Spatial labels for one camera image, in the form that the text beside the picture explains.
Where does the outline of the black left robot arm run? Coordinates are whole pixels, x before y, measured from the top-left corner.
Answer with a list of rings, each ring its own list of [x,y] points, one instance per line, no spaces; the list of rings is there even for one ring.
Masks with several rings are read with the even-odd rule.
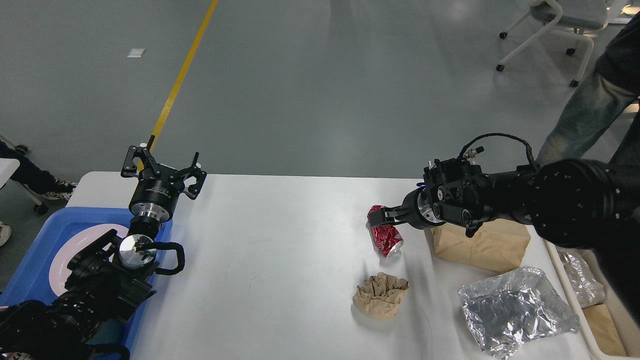
[[[151,276],[183,271],[183,246],[158,241],[157,236],[173,219],[179,196],[196,199],[207,177],[198,152],[190,166],[180,170],[157,162],[151,153],[154,139],[131,145],[122,164],[121,177],[137,178],[126,236],[110,228],[78,251],[66,266],[70,276],[65,291],[51,304],[26,300],[2,310],[2,355],[30,360],[91,360],[97,354],[130,358],[123,344],[90,340],[107,321],[130,321],[155,294]]]

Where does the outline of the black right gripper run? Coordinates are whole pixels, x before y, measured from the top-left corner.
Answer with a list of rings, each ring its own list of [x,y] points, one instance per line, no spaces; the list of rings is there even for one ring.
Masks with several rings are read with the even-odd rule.
[[[419,187],[408,193],[400,205],[400,219],[397,218],[398,213],[395,211],[395,207],[373,205],[371,207],[371,226],[409,224],[415,229],[425,230],[444,225],[445,221],[435,216],[428,200],[425,187]]]

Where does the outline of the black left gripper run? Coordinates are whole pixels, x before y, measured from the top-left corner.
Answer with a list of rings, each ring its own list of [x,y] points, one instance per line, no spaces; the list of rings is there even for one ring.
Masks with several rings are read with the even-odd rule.
[[[155,135],[151,135],[146,143],[131,145],[119,175],[139,180],[128,205],[131,214],[167,223],[173,219],[180,194],[192,200],[198,198],[208,173],[199,165],[199,152],[194,153],[190,166],[181,170],[160,169],[151,153],[154,140]],[[195,183],[186,185],[189,179],[195,179]]]

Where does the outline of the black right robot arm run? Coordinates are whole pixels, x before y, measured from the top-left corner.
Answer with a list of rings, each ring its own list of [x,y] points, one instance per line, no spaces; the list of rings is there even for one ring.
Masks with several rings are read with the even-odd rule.
[[[560,248],[594,251],[602,273],[634,322],[639,321],[639,203],[637,162],[563,159],[485,173],[471,160],[483,152],[467,143],[456,157],[423,170],[401,205],[368,214],[371,228],[409,224],[418,230],[445,223],[473,237],[483,224],[505,219],[531,225]]]

